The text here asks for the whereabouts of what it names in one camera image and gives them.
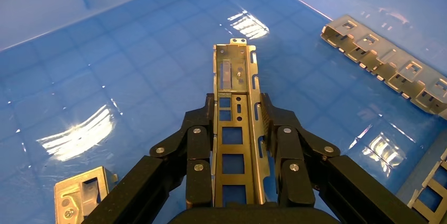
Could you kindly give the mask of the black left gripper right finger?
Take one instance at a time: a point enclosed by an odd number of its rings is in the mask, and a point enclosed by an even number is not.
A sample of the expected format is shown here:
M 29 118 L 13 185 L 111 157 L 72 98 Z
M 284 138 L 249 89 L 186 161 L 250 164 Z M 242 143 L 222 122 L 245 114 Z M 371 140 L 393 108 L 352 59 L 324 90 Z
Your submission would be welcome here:
M 299 223 L 423 223 L 423 218 L 337 146 L 305 130 L 293 111 L 261 95 L 278 204 Z

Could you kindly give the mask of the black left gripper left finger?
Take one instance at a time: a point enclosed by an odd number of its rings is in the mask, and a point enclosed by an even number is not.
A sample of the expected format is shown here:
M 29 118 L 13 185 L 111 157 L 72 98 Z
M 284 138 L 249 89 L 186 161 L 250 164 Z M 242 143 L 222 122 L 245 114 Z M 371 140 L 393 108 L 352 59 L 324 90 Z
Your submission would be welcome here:
M 192 203 L 210 206 L 213 115 L 214 95 L 208 93 L 204 107 L 186 112 L 181 128 L 154 145 L 83 223 L 152 223 L 170 191 L 181 185 L 196 164 L 203 169 L 192 175 L 193 185 L 204 182 L 205 194 Z

